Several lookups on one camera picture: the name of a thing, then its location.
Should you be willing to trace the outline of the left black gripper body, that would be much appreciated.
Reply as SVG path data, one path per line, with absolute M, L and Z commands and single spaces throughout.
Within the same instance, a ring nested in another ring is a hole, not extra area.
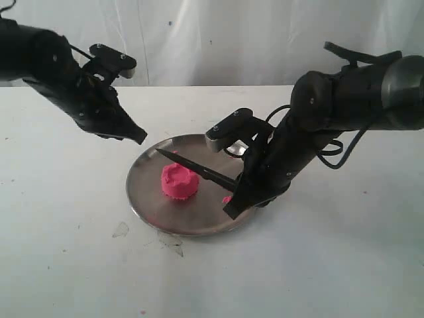
M 76 63 L 41 68 L 23 81 L 83 131 L 102 138 L 133 137 L 133 121 L 119 105 L 117 96 Z

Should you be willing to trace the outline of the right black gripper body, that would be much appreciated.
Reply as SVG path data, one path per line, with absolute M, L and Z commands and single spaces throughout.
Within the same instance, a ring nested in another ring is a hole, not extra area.
M 249 148 L 242 175 L 264 190 L 265 202 L 282 194 L 291 180 L 314 159 L 316 152 L 330 141 L 331 131 L 305 131 L 293 116 L 286 115 L 259 157 L 255 158 L 253 149 Z

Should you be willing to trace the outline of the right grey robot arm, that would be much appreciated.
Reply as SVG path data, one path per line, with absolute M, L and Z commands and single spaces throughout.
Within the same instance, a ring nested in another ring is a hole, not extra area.
M 389 65 L 347 68 L 332 76 L 307 72 L 294 85 L 290 109 L 272 138 L 260 137 L 225 213 L 243 211 L 283 194 L 291 180 L 346 131 L 416 131 L 423 128 L 423 57 Z

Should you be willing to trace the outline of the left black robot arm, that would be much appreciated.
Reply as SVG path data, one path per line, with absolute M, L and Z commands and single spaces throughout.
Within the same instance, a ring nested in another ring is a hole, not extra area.
M 121 107 L 112 83 L 134 75 L 136 60 L 104 44 L 81 66 L 65 36 L 1 19 L 1 80 L 23 80 L 83 131 L 142 144 L 147 136 Z

